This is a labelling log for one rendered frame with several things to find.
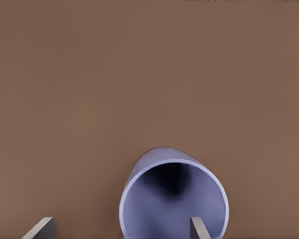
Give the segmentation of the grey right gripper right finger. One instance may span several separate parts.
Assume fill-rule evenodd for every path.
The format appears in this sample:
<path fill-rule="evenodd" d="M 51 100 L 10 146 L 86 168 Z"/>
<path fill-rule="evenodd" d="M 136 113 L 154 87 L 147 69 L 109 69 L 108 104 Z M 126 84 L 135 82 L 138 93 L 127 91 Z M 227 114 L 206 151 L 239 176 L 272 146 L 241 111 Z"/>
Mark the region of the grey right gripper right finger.
<path fill-rule="evenodd" d="M 190 218 L 190 239 L 211 239 L 211 236 L 200 217 Z"/>

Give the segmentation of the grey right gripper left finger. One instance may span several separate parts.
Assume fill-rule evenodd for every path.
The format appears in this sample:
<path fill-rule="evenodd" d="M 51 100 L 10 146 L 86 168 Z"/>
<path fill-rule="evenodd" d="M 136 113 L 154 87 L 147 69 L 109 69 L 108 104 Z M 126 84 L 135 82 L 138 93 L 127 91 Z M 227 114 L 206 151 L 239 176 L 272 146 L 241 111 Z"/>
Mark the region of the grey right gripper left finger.
<path fill-rule="evenodd" d="M 21 239 L 55 239 L 55 218 L 44 217 Z"/>

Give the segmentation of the lavender blue cup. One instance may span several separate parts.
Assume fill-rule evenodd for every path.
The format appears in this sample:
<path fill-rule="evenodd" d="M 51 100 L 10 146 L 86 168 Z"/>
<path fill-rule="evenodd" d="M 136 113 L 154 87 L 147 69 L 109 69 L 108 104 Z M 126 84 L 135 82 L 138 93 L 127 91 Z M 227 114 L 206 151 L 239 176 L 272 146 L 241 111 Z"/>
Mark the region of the lavender blue cup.
<path fill-rule="evenodd" d="M 148 150 L 122 193 L 119 221 L 124 238 L 189 239 L 192 217 L 202 219 L 210 237 L 224 236 L 229 203 L 220 180 L 181 150 Z"/>

